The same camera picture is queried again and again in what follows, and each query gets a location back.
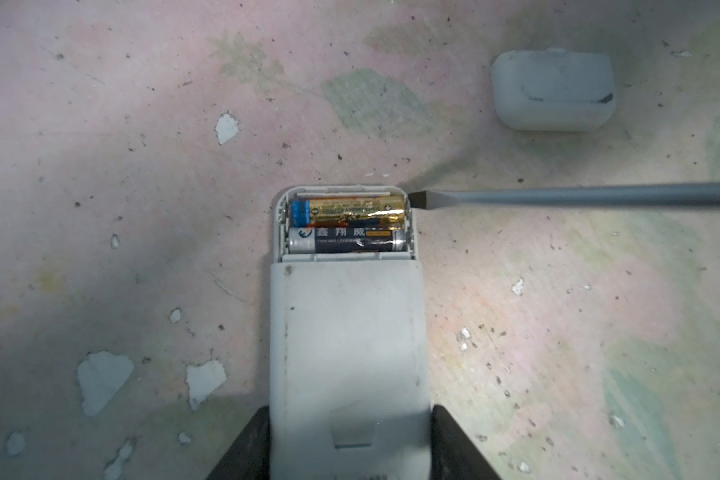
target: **white paint chip spot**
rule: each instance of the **white paint chip spot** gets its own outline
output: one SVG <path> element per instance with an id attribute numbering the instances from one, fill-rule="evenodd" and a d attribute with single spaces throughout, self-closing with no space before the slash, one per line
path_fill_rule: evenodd
<path id="1" fill-rule="evenodd" d="M 523 289 L 525 288 L 525 280 L 523 280 L 523 277 L 520 277 L 517 283 L 512 285 L 512 291 L 515 295 L 520 296 L 523 294 Z"/>
<path id="2" fill-rule="evenodd" d="M 608 422 L 610 422 L 611 426 L 614 428 L 624 428 L 624 426 L 626 426 L 626 422 L 615 415 L 611 415 L 610 418 L 608 418 Z"/>
<path id="3" fill-rule="evenodd" d="M 19 432 L 11 432 L 5 440 L 5 453 L 9 457 L 15 457 L 22 453 L 27 447 L 27 439 Z"/>
<path id="4" fill-rule="evenodd" d="M 170 312 L 170 315 L 168 315 L 168 319 L 171 323 L 178 323 L 179 320 L 181 320 L 181 308 L 176 307 Z"/>
<path id="5" fill-rule="evenodd" d="M 219 121 L 216 122 L 216 138 L 219 140 L 219 145 L 224 145 L 238 133 L 240 128 L 237 126 L 237 120 L 230 115 L 230 112 L 219 117 Z"/>
<path id="6" fill-rule="evenodd" d="M 131 438 L 125 440 L 123 446 L 117 450 L 117 456 L 104 467 L 104 480 L 117 480 L 123 475 L 123 468 L 133 455 L 135 446 L 136 443 Z"/>
<path id="7" fill-rule="evenodd" d="M 179 445 L 189 445 L 192 443 L 192 437 L 188 436 L 184 432 L 180 433 L 178 437 L 176 437 L 176 440 L 179 441 Z"/>
<path id="8" fill-rule="evenodd" d="M 113 355 L 105 350 L 89 353 L 77 366 L 83 414 L 92 417 L 101 412 L 133 370 L 134 363 L 125 355 Z"/>
<path id="9" fill-rule="evenodd" d="M 190 410 L 200 407 L 206 398 L 226 380 L 224 366 L 219 360 L 211 360 L 200 366 L 188 365 L 186 385 L 190 388 Z"/>

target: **battery compartment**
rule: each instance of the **battery compartment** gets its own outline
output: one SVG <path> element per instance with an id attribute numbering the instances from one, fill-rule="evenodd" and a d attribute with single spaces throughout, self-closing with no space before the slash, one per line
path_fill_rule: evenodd
<path id="1" fill-rule="evenodd" d="M 392 252 L 349 252 L 340 254 L 291 254 L 288 251 L 288 231 L 291 228 L 291 206 L 294 200 L 337 197 L 383 197 L 399 196 L 405 202 L 404 246 L 400 251 Z M 416 225 L 414 212 L 403 190 L 393 186 L 375 185 L 339 185 L 339 186 L 303 186 L 293 187 L 277 201 L 274 211 L 273 245 L 274 261 L 280 262 L 317 262 L 317 261 L 353 261 L 353 260 L 404 260 L 416 259 Z"/>

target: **blue battery end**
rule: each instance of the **blue battery end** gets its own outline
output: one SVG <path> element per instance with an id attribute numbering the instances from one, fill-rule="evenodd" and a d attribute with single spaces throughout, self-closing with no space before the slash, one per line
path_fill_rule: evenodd
<path id="1" fill-rule="evenodd" d="M 309 225 L 309 200 L 291 202 L 291 223 L 296 228 Z"/>

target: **battery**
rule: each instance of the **battery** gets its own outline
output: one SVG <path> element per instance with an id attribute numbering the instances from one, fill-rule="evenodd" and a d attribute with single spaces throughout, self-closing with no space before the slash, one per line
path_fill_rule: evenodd
<path id="1" fill-rule="evenodd" d="M 405 233 L 399 227 L 307 226 L 288 230 L 291 254 L 399 252 L 404 249 Z"/>
<path id="2" fill-rule="evenodd" d="M 386 226 L 401 224 L 405 200 L 399 196 L 297 199 L 291 226 Z"/>

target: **black battery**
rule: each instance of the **black battery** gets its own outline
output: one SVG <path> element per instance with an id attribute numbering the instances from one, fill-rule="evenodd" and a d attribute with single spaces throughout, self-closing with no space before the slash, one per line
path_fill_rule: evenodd
<path id="1" fill-rule="evenodd" d="M 405 250 L 405 233 L 402 228 L 309 226 L 288 230 L 288 252 L 291 254 L 346 254 L 403 250 Z"/>

